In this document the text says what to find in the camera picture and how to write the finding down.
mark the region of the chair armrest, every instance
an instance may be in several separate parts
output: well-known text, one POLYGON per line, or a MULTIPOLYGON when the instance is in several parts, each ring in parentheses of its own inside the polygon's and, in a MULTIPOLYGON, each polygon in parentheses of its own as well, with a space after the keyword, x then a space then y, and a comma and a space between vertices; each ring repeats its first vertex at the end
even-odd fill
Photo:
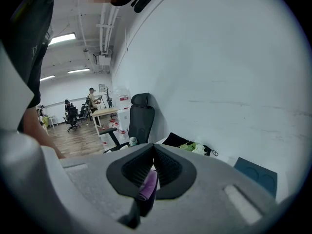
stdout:
POLYGON ((109 134, 109 133, 112 133, 112 132, 117 131, 117 130, 118 129, 116 127, 105 129, 103 131, 100 131, 99 135, 109 134))

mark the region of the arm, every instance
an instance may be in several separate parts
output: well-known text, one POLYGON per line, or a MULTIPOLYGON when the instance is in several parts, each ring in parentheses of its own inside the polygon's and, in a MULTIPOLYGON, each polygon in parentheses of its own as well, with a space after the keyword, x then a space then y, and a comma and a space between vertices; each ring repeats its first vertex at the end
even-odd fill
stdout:
POLYGON ((24 114, 24 133, 35 138, 40 145, 52 147, 58 158, 65 158, 65 156, 60 152, 60 150, 55 146, 53 141, 47 135, 45 130, 41 127, 37 119, 36 108, 28 108, 24 114))

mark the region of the white wall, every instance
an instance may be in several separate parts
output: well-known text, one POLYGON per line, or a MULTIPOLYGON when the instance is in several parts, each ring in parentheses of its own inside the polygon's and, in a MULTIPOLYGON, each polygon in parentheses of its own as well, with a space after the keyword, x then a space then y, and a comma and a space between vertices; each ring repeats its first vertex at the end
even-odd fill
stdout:
POLYGON ((151 93, 150 141, 169 132, 200 137, 222 155, 277 172, 277 201, 294 193, 312 130, 312 65, 294 16, 281 0, 153 3, 112 68, 114 87, 151 93))
POLYGON ((102 74, 72 74, 56 80, 44 80, 40 83, 41 103, 48 115, 55 115, 58 122, 64 122, 64 101, 67 99, 80 111, 93 87, 99 95, 98 85, 106 84, 111 87, 111 78, 102 74))

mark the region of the wooden floor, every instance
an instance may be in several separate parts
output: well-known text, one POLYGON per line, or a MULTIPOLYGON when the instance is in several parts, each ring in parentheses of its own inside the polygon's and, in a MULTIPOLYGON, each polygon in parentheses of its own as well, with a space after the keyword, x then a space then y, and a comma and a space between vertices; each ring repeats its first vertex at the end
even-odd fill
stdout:
MULTIPOLYGON (((109 116, 101 117, 101 124, 107 126, 111 118, 109 116)), ((48 134, 52 138, 55 145, 66 157, 82 156, 89 154, 102 154, 104 147, 95 127, 93 121, 89 119, 79 123, 81 128, 77 128, 67 132, 70 125, 65 123, 48 127, 48 134)))

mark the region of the desk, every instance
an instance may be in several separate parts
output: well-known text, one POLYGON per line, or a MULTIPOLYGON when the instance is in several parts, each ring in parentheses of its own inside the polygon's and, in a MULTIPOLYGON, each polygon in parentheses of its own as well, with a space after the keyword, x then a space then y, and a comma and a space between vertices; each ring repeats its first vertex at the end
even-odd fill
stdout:
POLYGON ((58 125, 58 121, 56 120, 56 117, 55 116, 48 116, 48 120, 51 120, 51 125, 53 126, 54 128, 54 125, 53 125, 53 119, 55 119, 55 123, 58 125))
POLYGON ((99 120, 100 116, 110 115, 110 114, 116 113, 118 110, 119 109, 117 107, 111 107, 111 108, 105 108, 105 109, 101 109, 101 110, 96 110, 94 113, 91 113, 91 116, 93 118, 94 126, 96 128, 98 137, 99 137, 99 132, 98 132, 98 127, 97 127, 97 123, 96 123, 96 118, 95 117, 98 118, 98 122, 101 125, 101 122, 99 120))

